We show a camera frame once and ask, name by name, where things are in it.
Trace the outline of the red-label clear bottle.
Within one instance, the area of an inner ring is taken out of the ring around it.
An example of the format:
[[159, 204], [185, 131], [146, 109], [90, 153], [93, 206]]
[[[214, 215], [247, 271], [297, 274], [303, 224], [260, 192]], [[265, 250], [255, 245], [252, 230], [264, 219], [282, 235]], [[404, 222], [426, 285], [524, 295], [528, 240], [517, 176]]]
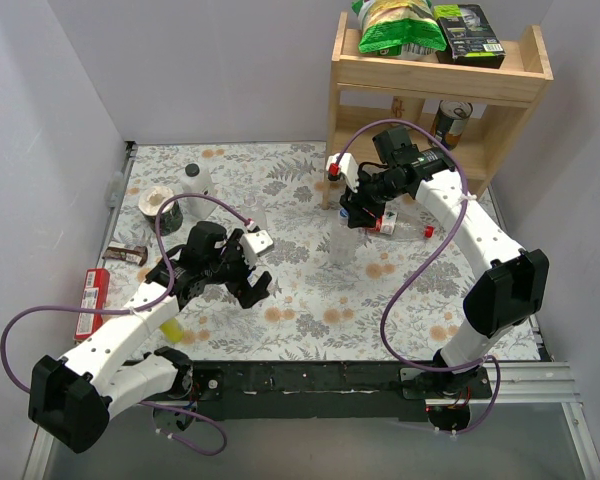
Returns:
[[424, 236], [424, 225], [415, 217], [386, 210], [376, 220], [374, 231], [396, 241], [417, 240]]

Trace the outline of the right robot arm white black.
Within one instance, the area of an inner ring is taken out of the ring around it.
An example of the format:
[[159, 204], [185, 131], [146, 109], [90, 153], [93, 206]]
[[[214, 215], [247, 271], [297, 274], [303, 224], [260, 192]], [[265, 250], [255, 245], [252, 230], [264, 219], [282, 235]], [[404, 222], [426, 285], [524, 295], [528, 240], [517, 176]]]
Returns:
[[540, 249], [523, 248], [489, 217], [470, 194], [463, 169], [439, 140], [420, 151], [409, 136], [414, 123], [384, 119], [381, 124], [384, 131], [373, 138], [379, 172], [364, 172], [347, 147], [328, 159], [325, 171], [332, 181], [346, 181], [340, 204], [349, 228], [372, 228], [387, 202], [408, 195], [445, 229], [440, 246], [455, 243], [468, 261], [476, 282], [463, 300], [464, 319], [431, 365], [386, 348], [413, 372], [403, 386], [415, 396], [455, 397], [477, 379], [499, 339], [541, 308], [549, 260]]

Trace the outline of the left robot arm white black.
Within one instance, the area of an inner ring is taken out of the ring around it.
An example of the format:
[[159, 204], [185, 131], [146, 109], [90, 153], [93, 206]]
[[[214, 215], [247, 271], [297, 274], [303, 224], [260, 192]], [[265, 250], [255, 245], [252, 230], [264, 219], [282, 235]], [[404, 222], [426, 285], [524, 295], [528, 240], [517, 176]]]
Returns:
[[110, 420], [156, 394], [185, 398], [194, 385], [193, 364], [182, 352], [162, 347], [140, 362], [127, 360], [161, 325], [175, 318], [208, 285], [223, 285], [244, 309], [265, 299], [272, 280], [250, 277], [272, 250], [269, 233], [251, 225], [232, 232], [200, 221], [187, 242], [167, 251], [126, 303], [88, 339], [33, 370], [29, 418], [75, 453], [91, 448]]

